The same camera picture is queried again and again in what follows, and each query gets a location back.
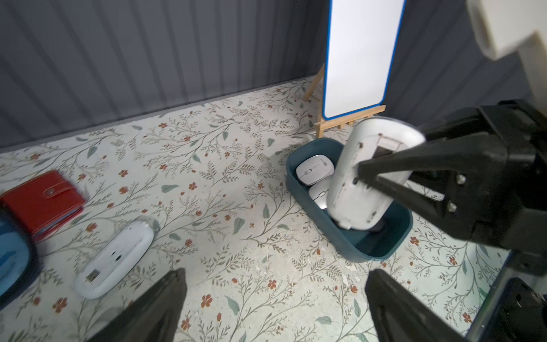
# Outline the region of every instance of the gray corrugated wall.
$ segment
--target gray corrugated wall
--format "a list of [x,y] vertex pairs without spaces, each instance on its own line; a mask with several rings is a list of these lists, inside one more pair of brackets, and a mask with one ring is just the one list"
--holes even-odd
[[0,146],[314,74],[327,0],[2,0]]
[[[0,145],[314,74],[328,0],[3,0]],[[531,100],[516,55],[478,49],[464,0],[407,0],[386,114],[421,124]]]
[[384,103],[420,125],[462,107],[532,93],[516,54],[496,62],[475,42],[464,0],[407,0]]

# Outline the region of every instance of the floral patterned floor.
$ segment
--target floral patterned floor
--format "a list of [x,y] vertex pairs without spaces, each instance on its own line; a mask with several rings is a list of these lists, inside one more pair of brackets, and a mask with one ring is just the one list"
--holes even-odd
[[[189,289],[175,341],[375,341],[364,294],[375,268],[465,333],[507,254],[415,215],[389,260],[341,258],[283,184],[287,155],[313,139],[309,81],[0,155],[2,191],[58,169],[89,199],[38,245],[43,270],[0,312],[0,340],[85,340],[179,267]],[[75,294],[76,273],[140,216],[161,230],[138,265],[100,300]]]

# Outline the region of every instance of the screw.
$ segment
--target screw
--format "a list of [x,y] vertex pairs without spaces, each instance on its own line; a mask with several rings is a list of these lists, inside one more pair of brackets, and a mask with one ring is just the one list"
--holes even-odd
[[458,207],[452,201],[448,201],[448,204],[446,205],[446,210],[448,210],[448,212],[455,213],[456,209],[458,209]]
[[456,175],[456,184],[458,184],[459,186],[464,185],[466,181],[467,181],[467,178],[465,177],[465,175],[461,173],[458,173]]
[[531,295],[537,302],[539,302],[539,303],[544,302],[543,296],[541,294],[532,291]]

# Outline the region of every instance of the teal plastic bin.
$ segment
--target teal plastic bin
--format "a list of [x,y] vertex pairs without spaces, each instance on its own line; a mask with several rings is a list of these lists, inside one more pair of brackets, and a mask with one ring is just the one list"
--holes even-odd
[[393,202],[383,216],[384,228],[377,232],[340,229],[328,212],[321,210],[311,199],[308,194],[310,187],[300,183],[296,177],[296,167],[317,154],[327,156],[336,167],[343,148],[344,145],[336,140],[320,138],[291,153],[287,159],[287,188],[344,258],[357,263],[385,260],[395,252],[412,229],[410,210]]

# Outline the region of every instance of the red wallet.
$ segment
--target red wallet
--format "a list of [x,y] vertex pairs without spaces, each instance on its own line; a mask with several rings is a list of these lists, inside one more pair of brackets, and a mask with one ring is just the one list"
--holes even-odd
[[85,203],[76,188],[56,170],[5,192],[0,201],[35,240],[79,214]]

